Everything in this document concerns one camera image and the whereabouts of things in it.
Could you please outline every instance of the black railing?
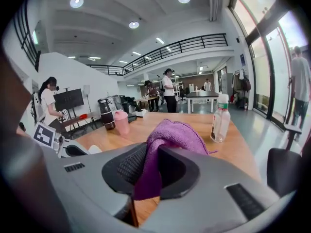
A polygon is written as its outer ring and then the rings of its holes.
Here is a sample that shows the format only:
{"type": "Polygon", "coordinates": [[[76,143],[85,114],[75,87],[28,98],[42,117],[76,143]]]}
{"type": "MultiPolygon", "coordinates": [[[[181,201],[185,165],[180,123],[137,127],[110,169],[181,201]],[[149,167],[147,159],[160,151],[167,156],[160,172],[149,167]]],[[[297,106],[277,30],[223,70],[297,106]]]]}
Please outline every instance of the black railing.
{"type": "Polygon", "coordinates": [[[87,65],[93,69],[96,69],[104,74],[107,75],[117,75],[117,76],[123,76],[123,67],[118,66],[106,66],[106,65],[87,65]]]}
{"type": "Polygon", "coordinates": [[[152,52],[149,52],[139,57],[131,63],[128,63],[126,66],[123,67],[123,72],[124,75],[126,75],[127,73],[135,71],[145,65],[167,57],[171,57],[176,54],[198,49],[225,46],[228,46],[227,40],[225,38],[225,33],[207,34],[182,41],[177,41],[163,46],[159,49],[153,50],[152,52]]]}
{"type": "Polygon", "coordinates": [[[38,71],[41,51],[35,49],[32,33],[29,30],[27,3],[28,0],[23,2],[21,7],[15,13],[13,22],[21,48],[25,51],[29,61],[34,65],[36,71],[38,71]]]}

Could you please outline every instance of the monitor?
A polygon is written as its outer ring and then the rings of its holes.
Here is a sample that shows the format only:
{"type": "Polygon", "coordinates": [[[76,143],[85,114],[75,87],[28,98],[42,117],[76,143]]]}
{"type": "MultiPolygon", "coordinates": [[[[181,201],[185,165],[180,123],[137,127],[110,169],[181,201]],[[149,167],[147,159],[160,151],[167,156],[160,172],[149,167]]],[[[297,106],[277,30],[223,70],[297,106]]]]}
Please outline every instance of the monitor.
{"type": "Polygon", "coordinates": [[[54,99],[57,111],[84,105],[81,89],[56,94],[54,99]]]}

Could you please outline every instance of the pink water bottle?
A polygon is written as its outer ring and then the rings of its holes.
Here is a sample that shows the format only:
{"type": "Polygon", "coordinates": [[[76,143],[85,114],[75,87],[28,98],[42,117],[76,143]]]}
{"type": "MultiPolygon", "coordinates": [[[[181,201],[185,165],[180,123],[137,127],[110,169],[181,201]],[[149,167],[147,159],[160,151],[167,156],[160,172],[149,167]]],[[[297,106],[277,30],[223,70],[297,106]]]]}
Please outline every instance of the pink water bottle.
{"type": "Polygon", "coordinates": [[[113,116],[115,125],[120,135],[126,135],[130,132],[130,126],[128,124],[127,113],[123,110],[117,110],[113,116]]]}

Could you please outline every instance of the plastic water bottle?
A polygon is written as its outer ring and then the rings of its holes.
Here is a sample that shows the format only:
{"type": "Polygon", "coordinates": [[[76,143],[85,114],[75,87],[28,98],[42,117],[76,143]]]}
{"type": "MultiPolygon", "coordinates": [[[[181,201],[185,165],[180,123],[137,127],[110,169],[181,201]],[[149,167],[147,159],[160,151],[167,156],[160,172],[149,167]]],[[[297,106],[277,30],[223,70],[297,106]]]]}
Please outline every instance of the plastic water bottle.
{"type": "Polygon", "coordinates": [[[218,109],[214,113],[213,127],[210,138],[214,142],[223,142],[229,128],[230,113],[228,111],[228,94],[219,94],[218,109]]]}

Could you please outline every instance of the black thermos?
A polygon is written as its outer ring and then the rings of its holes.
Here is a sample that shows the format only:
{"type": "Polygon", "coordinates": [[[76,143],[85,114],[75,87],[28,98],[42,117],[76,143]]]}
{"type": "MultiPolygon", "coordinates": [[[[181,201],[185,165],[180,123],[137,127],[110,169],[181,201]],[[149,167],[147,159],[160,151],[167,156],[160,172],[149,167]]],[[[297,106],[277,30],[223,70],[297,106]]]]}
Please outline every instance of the black thermos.
{"type": "Polygon", "coordinates": [[[101,120],[107,130],[112,130],[115,128],[115,121],[113,120],[112,111],[109,107],[108,99],[98,100],[99,108],[101,111],[101,120]]]}

